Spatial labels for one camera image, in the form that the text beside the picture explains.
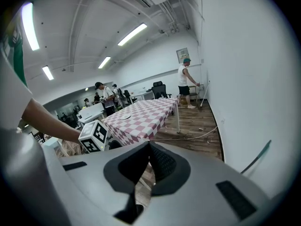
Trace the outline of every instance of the man in white shirt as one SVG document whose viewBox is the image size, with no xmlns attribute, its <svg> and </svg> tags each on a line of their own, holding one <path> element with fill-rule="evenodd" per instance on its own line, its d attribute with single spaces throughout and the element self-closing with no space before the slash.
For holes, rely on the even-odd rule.
<svg viewBox="0 0 301 226">
<path fill-rule="evenodd" d="M 187 85 L 187 77 L 188 79 L 194 83 L 196 86 L 199 86 L 199 83 L 196 83 L 194 79 L 191 77 L 191 75 L 188 73 L 187 67 L 190 65 L 190 59 L 185 58 L 183 61 L 183 64 L 180 66 L 178 70 L 178 78 L 179 78 L 179 98 L 181 99 L 182 95 L 186 96 L 186 101 L 187 101 L 187 107 L 189 109 L 194 109 L 196 108 L 190 103 L 190 93 L 189 93 L 189 87 Z"/>
<path fill-rule="evenodd" d="M 124 96 L 119 88 L 117 88 L 116 84 L 113 84 L 113 92 L 115 94 L 115 102 L 119 104 L 122 108 L 126 107 L 126 103 L 124 101 Z"/>
<path fill-rule="evenodd" d="M 103 91 L 103 97 L 105 98 L 104 107 L 107 113 L 107 116 L 110 116 L 115 113 L 115 105 L 114 105 L 114 94 L 111 89 L 101 82 L 95 83 L 95 89 L 101 89 Z"/>
</svg>

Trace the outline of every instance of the paper plate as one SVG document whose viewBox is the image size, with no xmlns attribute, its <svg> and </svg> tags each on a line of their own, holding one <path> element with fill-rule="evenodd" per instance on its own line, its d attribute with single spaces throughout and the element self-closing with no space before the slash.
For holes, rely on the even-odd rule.
<svg viewBox="0 0 301 226">
<path fill-rule="evenodd" d="M 124 114 L 123 116 L 121 116 L 121 120 L 125 120 L 125 119 L 127 119 L 127 118 L 130 118 L 131 117 L 131 115 L 130 114 Z"/>
</svg>

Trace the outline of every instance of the office chair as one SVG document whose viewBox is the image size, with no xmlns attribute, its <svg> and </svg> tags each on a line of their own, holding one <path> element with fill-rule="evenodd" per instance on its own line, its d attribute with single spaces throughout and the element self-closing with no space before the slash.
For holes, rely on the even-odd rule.
<svg viewBox="0 0 301 226">
<path fill-rule="evenodd" d="M 162 96 L 164 98 L 170 98 L 171 94 L 166 94 L 166 85 L 162 83 L 162 81 L 154 82 L 153 87 L 151 88 L 154 93 L 155 99 L 159 99 Z"/>
<path fill-rule="evenodd" d="M 125 90 L 123 94 L 126 96 L 127 102 L 131 105 L 131 104 L 132 104 L 131 99 L 130 99 L 130 96 L 131 96 L 131 95 L 130 95 L 130 93 L 128 92 L 128 90 Z"/>
</svg>

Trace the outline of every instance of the checkered tablecloth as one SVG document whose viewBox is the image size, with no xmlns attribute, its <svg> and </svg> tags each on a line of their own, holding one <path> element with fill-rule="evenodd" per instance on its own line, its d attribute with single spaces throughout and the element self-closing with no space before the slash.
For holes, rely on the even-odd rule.
<svg viewBox="0 0 301 226">
<path fill-rule="evenodd" d="M 130 145 L 154 137 L 177 103 L 178 98 L 138 101 L 102 121 L 124 145 Z M 124 114 L 131 117 L 121 120 Z"/>
</svg>

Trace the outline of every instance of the white cable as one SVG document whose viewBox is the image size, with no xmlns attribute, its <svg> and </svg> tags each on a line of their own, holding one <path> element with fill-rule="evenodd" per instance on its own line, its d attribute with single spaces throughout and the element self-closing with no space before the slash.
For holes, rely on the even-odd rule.
<svg viewBox="0 0 301 226">
<path fill-rule="evenodd" d="M 193 137 L 193 138 L 183 138 L 183 139 L 157 139 L 157 140 L 151 140 L 151 141 L 177 141 L 177 140 L 191 140 L 191 139 L 196 139 L 196 138 L 204 137 L 205 135 L 208 135 L 210 132 L 214 131 L 216 128 L 217 128 L 217 126 L 216 126 L 216 127 L 213 129 L 213 130 L 211 130 L 211 131 L 207 132 L 206 134 L 204 134 L 204 135 L 202 135 L 202 136 L 199 136 L 199 137 Z"/>
</svg>

